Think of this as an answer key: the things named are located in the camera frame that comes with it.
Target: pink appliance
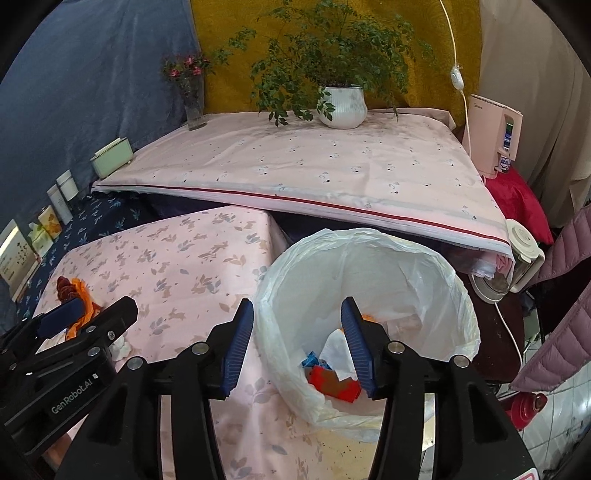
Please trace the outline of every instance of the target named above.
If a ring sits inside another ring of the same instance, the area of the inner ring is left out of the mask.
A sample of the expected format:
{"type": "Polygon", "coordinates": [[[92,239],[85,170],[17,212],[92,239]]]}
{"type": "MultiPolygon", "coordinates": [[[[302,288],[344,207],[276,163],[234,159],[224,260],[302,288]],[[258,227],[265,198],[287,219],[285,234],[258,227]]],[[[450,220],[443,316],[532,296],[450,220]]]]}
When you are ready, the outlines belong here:
{"type": "Polygon", "coordinates": [[[464,133],[462,145],[470,150],[472,163],[480,175],[496,178],[506,171],[517,155],[523,116],[517,110],[478,95],[470,96],[468,121],[470,148],[464,133]]]}

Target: red stripe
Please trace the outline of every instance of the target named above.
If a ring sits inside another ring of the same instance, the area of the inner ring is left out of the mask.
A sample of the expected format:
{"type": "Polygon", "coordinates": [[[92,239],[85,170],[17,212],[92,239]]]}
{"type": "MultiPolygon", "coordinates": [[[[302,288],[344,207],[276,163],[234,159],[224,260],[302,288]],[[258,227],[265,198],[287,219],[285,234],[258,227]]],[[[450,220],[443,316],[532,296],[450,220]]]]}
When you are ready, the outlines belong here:
{"type": "Polygon", "coordinates": [[[458,228],[458,227],[455,227],[455,226],[442,225],[440,223],[430,222],[429,220],[422,220],[422,219],[418,219],[418,218],[403,217],[403,216],[399,216],[399,215],[391,215],[389,213],[382,213],[382,212],[374,212],[374,211],[369,211],[369,210],[362,210],[360,208],[347,207],[347,206],[344,206],[344,205],[335,205],[333,203],[318,202],[316,200],[306,200],[306,199],[298,199],[298,198],[291,198],[291,197],[281,197],[279,195],[267,195],[267,194],[264,194],[264,193],[236,192],[234,190],[201,189],[201,188],[197,188],[197,187],[169,187],[169,186],[162,186],[162,185],[143,185],[143,184],[136,184],[136,185],[105,185],[105,187],[113,188],[113,189],[115,189],[117,187],[123,187],[123,188],[143,187],[143,188],[152,188],[152,189],[153,188],[159,188],[159,189],[166,189],[166,190],[189,190],[191,192],[226,193],[226,194],[246,195],[246,196],[250,196],[250,197],[266,198],[266,199],[272,199],[272,200],[287,200],[289,202],[308,203],[308,204],[311,204],[311,205],[318,205],[318,206],[321,206],[321,207],[337,208],[337,209],[340,209],[340,210],[347,210],[347,211],[350,211],[350,212],[363,213],[364,215],[374,215],[374,216],[379,216],[379,217],[383,217],[383,218],[390,218],[392,220],[402,220],[404,222],[413,222],[413,223],[420,223],[422,225],[436,226],[436,227],[443,228],[443,229],[446,229],[446,230],[453,230],[455,232],[466,233],[467,235],[478,236],[480,238],[486,238],[486,239],[489,239],[489,240],[496,240],[498,242],[502,242],[504,244],[510,245],[510,243],[508,241],[503,240],[502,238],[497,238],[497,237],[492,236],[492,235],[485,235],[484,233],[472,232],[470,230],[465,230],[463,228],[458,228]]]}

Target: white flower pot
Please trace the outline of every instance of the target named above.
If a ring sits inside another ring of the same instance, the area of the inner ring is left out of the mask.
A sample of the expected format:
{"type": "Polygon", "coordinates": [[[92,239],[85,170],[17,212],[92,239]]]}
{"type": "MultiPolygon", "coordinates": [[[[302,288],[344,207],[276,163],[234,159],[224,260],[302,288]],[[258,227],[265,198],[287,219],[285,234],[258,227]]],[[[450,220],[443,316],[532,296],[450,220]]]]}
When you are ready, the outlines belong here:
{"type": "Polygon", "coordinates": [[[335,111],[331,112],[332,120],[319,112],[318,118],[325,125],[331,128],[350,129],[356,128],[368,114],[368,108],[363,98],[363,89],[359,86],[354,87],[326,87],[326,92],[330,95],[324,95],[324,100],[335,106],[335,111]]]}

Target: pink floral fabric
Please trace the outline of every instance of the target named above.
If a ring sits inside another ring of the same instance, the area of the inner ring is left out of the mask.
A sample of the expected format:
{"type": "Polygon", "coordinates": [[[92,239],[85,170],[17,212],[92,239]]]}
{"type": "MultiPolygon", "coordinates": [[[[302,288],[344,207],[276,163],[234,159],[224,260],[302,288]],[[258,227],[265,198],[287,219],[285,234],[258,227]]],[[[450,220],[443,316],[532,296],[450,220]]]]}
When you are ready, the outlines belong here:
{"type": "MultiPolygon", "coordinates": [[[[260,210],[230,206],[162,220],[69,252],[35,314],[58,305],[60,275],[78,277],[99,305],[135,299],[138,321],[125,335],[131,355],[148,362],[173,358],[230,321],[283,250],[281,232],[260,210]]],[[[212,412],[229,479],[332,477],[320,440],[270,383],[253,341],[238,386],[226,401],[212,401],[212,412]]],[[[161,438],[164,478],[174,479],[169,398],[163,398],[161,438]]]]}

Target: yellow wall cloth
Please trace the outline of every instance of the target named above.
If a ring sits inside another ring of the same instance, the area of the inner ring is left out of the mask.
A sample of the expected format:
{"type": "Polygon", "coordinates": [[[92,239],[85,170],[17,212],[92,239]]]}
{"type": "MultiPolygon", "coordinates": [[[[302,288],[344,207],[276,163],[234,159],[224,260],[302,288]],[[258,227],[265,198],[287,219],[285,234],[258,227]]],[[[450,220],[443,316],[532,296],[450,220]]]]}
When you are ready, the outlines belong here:
{"type": "MultiPolygon", "coordinates": [[[[294,5],[307,7],[316,0],[296,0],[294,5]]],[[[480,8],[478,0],[444,0],[456,36],[458,63],[462,68],[466,97],[478,90],[480,75],[480,8]]],[[[408,106],[423,106],[449,110],[457,124],[464,123],[464,104],[454,90],[449,71],[453,65],[453,47],[443,9],[439,0],[350,0],[360,14],[369,14],[387,23],[400,14],[412,23],[417,38],[433,47],[437,59],[435,68],[419,58],[409,62],[408,106]]],[[[251,64],[265,54],[267,41],[260,35],[277,35],[278,21],[265,17],[279,0],[191,0],[193,19],[199,43],[205,55],[227,42],[242,27],[254,28],[259,34],[249,43],[246,52],[237,51],[228,66],[217,66],[216,75],[206,78],[206,112],[227,113],[255,111],[251,100],[251,64]]],[[[368,100],[370,108],[383,103],[368,100]]]]}

